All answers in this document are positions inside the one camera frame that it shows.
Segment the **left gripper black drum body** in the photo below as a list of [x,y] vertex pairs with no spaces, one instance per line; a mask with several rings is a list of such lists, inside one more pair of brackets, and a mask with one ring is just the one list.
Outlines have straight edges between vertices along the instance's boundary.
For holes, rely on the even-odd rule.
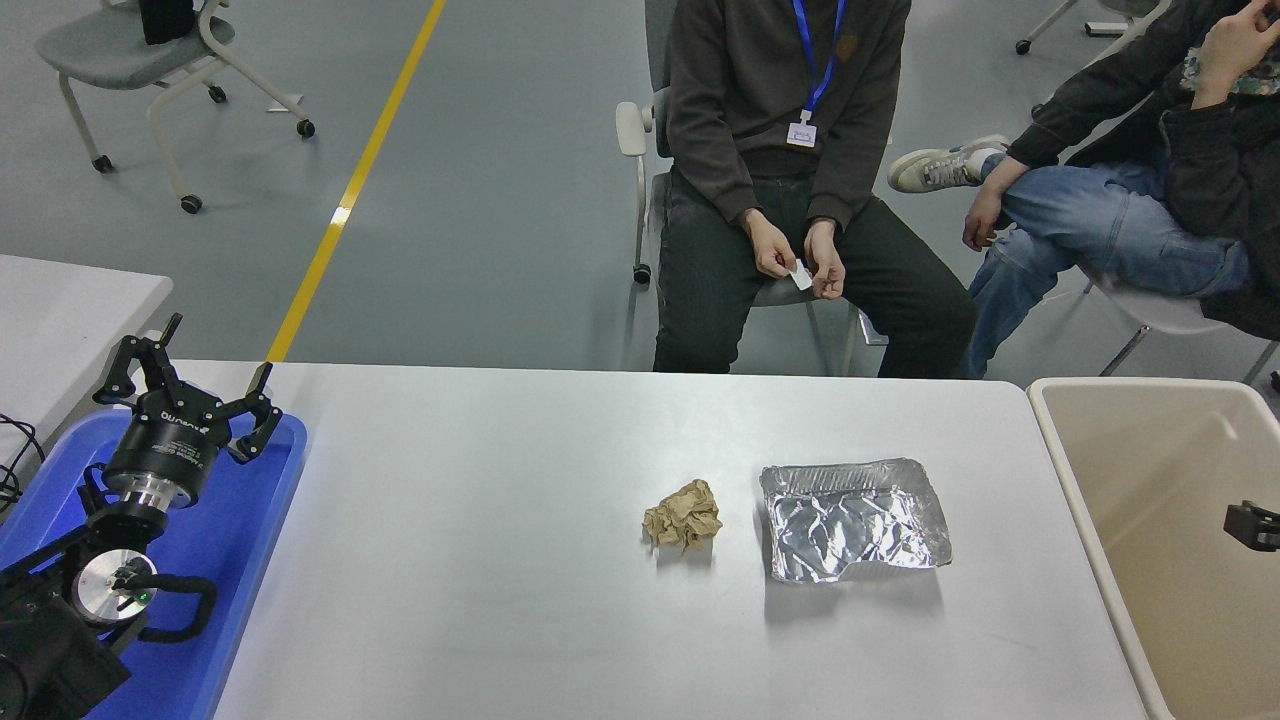
[[202,489],[218,455],[230,442],[228,420],[209,421],[204,410],[142,406],[104,470],[104,483],[122,488],[128,477],[156,477],[183,489]]

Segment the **person's right hand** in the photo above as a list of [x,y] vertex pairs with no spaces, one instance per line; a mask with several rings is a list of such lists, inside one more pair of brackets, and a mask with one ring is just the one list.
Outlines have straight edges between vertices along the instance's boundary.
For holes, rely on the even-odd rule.
[[750,245],[755,268],[773,279],[791,274],[796,258],[785,233],[769,222],[758,208],[749,208],[740,217],[739,224]]
[[970,250],[980,252],[992,245],[1007,190],[996,184],[978,188],[964,222],[963,242]]

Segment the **person's left hand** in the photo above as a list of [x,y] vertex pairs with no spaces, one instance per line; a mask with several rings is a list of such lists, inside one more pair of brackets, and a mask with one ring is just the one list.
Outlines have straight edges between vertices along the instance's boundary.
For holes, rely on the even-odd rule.
[[813,220],[804,249],[812,273],[812,292],[817,299],[836,300],[844,295],[845,266],[835,242],[837,225],[829,218]]
[[1212,26],[1198,51],[1201,86],[1234,85],[1263,60],[1279,36],[1272,9],[1272,1],[1252,1]]

